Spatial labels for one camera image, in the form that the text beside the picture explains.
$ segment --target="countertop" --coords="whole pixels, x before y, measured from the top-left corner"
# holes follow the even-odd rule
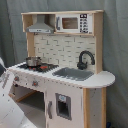
[[[31,74],[31,75],[36,75],[36,76],[43,77],[43,78],[49,79],[49,80],[65,82],[67,84],[70,84],[70,85],[73,85],[76,87],[82,87],[82,88],[103,88],[103,87],[110,86],[115,82],[115,76],[108,71],[101,71],[100,73],[94,74],[84,81],[75,81],[75,80],[61,78],[61,77],[52,75],[53,72],[55,72],[61,68],[64,68],[62,66],[52,69],[51,71],[48,71],[47,73],[38,73],[38,72],[33,72],[33,71],[29,71],[29,70],[16,68],[17,66],[22,65],[22,64],[24,64],[24,63],[9,67],[8,69],[18,71],[21,73],[23,72],[23,73],[27,73],[27,74]]]

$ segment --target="gray wall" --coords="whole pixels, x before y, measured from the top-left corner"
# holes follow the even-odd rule
[[[12,28],[16,63],[27,56],[26,37],[22,32],[21,12],[105,10],[103,38],[103,67],[116,76],[113,86],[107,88],[107,121],[116,128],[127,128],[128,116],[128,1],[127,0],[2,0],[7,1]],[[8,40],[2,40],[8,49]],[[11,57],[5,56],[8,65]]]

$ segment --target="faucet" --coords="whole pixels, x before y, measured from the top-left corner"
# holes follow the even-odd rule
[[[92,55],[92,53],[89,52],[89,51],[82,51],[82,52],[80,53],[79,62],[78,62],[78,64],[77,64],[78,69],[81,69],[81,70],[87,68],[87,62],[86,62],[86,63],[83,63],[83,62],[82,62],[82,56],[83,56],[84,54],[88,54],[88,55],[91,57],[91,60],[92,60],[91,64],[92,64],[92,65],[95,64],[95,59],[94,59],[94,56]]]

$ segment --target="sink basin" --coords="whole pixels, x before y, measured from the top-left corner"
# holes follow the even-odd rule
[[[53,73],[54,76],[72,79],[76,81],[83,81],[92,76],[94,73],[91,71],[79,70],[74,68],[62,68]]]

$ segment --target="floor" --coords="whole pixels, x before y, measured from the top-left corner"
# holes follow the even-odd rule
[[[45,113],[41,110],[32,108],[30,106],[18,103],[20,108],[24,111],[26,117],[35,125],[37,128],[46,128]]]

